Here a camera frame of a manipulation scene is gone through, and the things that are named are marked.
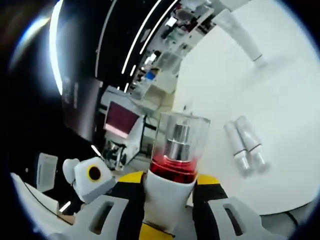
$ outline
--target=silver cap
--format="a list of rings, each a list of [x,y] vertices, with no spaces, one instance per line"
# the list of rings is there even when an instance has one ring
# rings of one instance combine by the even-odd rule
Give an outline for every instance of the silver cap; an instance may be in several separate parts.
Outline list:
[[[187,143],[190,126],[177,123],[174,126],[171,139],[166,140],[164,155],[171,160],[189,161],[190,146]]]

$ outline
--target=monitor screen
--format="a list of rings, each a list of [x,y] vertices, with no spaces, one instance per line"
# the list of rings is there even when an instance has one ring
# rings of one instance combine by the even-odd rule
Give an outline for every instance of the monitor screen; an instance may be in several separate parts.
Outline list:
[[[104,129],[126,139],[138,118],[139,115],[114,101],[110,101]]]

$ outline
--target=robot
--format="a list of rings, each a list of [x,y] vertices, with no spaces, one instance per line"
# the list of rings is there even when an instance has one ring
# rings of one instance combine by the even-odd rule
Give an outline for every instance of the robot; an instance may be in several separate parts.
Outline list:
[[[74,225],[51,239],[173,239],[190,194],[198,240],[286,239],[263,228],[260,216],[228,197],[215,177],[198,174],[209,125],[205,118],[162,113],[148,172],[124,175],[117,183],[99,157],[67,159],[65,178],[87,206]]]

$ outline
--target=white tabletop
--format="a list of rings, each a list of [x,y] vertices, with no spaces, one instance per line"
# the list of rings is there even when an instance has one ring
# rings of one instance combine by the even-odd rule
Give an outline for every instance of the white tabletop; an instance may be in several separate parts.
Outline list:
[[[274,0],[253,0],[234,15],[268,62],[257,68],[216,26],[181,64],[173,110],[193,102],[211,119],[199,172],[258,214],[309,203],[320,186],[320,64],[302,28]],[[223,129],[245,115],[262,140],[271,168],[244,179]]]

